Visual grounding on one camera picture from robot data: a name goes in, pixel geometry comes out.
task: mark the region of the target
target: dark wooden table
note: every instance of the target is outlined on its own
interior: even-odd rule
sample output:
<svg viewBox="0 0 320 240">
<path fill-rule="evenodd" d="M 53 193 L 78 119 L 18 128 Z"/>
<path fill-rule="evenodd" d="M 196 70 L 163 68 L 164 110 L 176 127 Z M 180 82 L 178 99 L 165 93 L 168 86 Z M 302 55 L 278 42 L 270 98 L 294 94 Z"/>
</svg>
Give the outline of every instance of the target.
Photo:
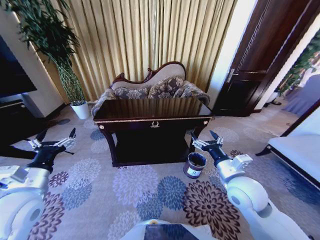
<svg viewBox="0 0 320 240">
<path fill-rule="evenodd" d="M 186 130 L 198 137 L 212 116 L 195 97 L 146 98 L 106 100 L 93 120 L 109 144 L 112 166 L 119 167 L 186 161 L 195 151 Z"/>
</svg>

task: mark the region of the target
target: gold curtain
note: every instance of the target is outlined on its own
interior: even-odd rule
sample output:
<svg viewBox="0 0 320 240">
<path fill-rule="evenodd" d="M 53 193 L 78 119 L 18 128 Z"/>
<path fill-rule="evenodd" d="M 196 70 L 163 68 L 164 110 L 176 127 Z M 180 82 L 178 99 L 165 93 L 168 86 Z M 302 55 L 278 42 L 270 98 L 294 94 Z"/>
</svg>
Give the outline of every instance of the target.
<svg viewBox="0 0 320 240">
<path fill-rule="evenodd" d="M 142 81 L 147 68 L 169 61 L 206 90 L 235 1 L 67 0 L 65 24 L 80 40 L 73 70 L 86 99 L 97 100 L 122 72 Z"/>
</svg>

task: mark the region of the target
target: table drawer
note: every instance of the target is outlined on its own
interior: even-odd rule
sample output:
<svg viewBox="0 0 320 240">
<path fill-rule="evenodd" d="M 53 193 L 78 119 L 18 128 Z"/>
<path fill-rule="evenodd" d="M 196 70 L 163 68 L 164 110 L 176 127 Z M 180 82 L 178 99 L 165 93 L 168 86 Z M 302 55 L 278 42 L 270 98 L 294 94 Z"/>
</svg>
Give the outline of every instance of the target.
<svg viewBox="0 0 320 240">
<path fill-rule="evenodd" d="M 123 130 L 145 130 L 145 129 L 192 129 L 206 126 L 210 118 L 190 118 L 190 119 L 153 119 L 153 120 L 119 120 L 113 122 L 98 122 L 100 129 L 109 132 Z"/>
</svg>

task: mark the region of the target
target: white wall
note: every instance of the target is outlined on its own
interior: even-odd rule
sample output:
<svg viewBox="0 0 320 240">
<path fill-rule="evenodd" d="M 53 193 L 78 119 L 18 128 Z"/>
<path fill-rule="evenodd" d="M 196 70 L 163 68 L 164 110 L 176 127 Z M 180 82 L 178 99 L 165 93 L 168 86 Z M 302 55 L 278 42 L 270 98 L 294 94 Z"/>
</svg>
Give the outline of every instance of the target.
<svg viewBox="0 0 320 240">
<path fill-rule="evenodd" d="M 279 73 L 275 76 L 274 80 L 272 81 L 269 88 L 266 90 L 258 104 L 255 106 L 256 109 L 262 109 L 265 103 L 267 102 L 268 98 L 271 96 L 271 94 L 275 91 L 277 86 L 280 84 L 282 79 L 285 77 L 287 72 L 290 70 L 292 65 L 295 63 L 295 61 L 298 59 L 300 54 L 303 52 L 303 50 L 306 48 L 306 46 L 309 44 L 310 40 L 314 37 L 316 32 L 320 29 L 320 14 L 314 19 L 313 23 L 310 25 L 307 32 L 304 34 L 298 45 L 293 50 L 292 54 L 288 58 L 288 60 L 285 62 Z"/>
<path fill-rule="evenodd" d="M 225 82 L 256 3 L 257 0 L 238 0 L 235 5 L 207 92 L 210 95 L 209 107 L 211 109 L 214 107 L 218 94 Z"/>
<path fill-rule="evenodd" d="M 298 125 L 289 136 L 299 136 L 305 134 L 320 135 L 320 107 Z"/>
<path fill-rule="evenodd" d="M 35 117 L 46 117 L 64 102 L 35 49 L 30 46 L 28 50 L 27 45 L 19 41 L 17 24 L 18 19 L 13 13 L 0 9 L 0 35 L 37 89 L 27 94 L 28 101 L 38 108 L 38 111 L 30 111 L 33 114 L 38 112 Z"/>
</svg>

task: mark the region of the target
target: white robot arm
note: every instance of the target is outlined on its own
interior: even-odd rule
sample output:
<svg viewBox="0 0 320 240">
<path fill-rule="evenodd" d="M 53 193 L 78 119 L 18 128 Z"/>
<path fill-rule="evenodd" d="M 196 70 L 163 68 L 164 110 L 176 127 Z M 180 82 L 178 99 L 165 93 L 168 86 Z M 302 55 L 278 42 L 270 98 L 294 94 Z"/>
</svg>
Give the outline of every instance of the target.
<svg viewBox="0 0 320 240">
<path fill-rule="evenodd" d="M 25 168 L 17 165 L 0 167 L 0 240 L 28 238 L 45 208 L 43 197 L 48 191 L 54 159 L 75 144 L 75 132 L 74 128 L 70 136 L 61 141 L 41 142 L 46 135 L 44 131 L 29 141 L 36 152 L 32 163 Z"/>
<path fill-rule="evenodd" d="M 252 162 L 252 158 L 247 154 L 230 158 L 221 149 L 223 138 L 210 132 L 213 141 L 201 141 L 192 135 L 192 144 L 212 156 L 229 201 L 247 220 L 254 239 L 309 240 L 295 221 L 276 208 L 264 187 L 245 176 L 244 166 Z"/>
</svg>

